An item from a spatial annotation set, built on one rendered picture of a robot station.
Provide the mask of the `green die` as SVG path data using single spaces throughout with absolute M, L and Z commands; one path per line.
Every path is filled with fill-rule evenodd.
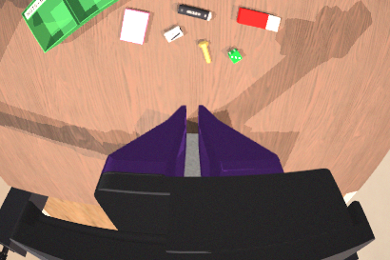
M 228 55 L 229 55 L 230 59 L 233 61 L 233 63 L 236 63 L 242 59 L 241 55 L 238 53 L 238 51 L 236 49 L 230 51 L 228 53 Z

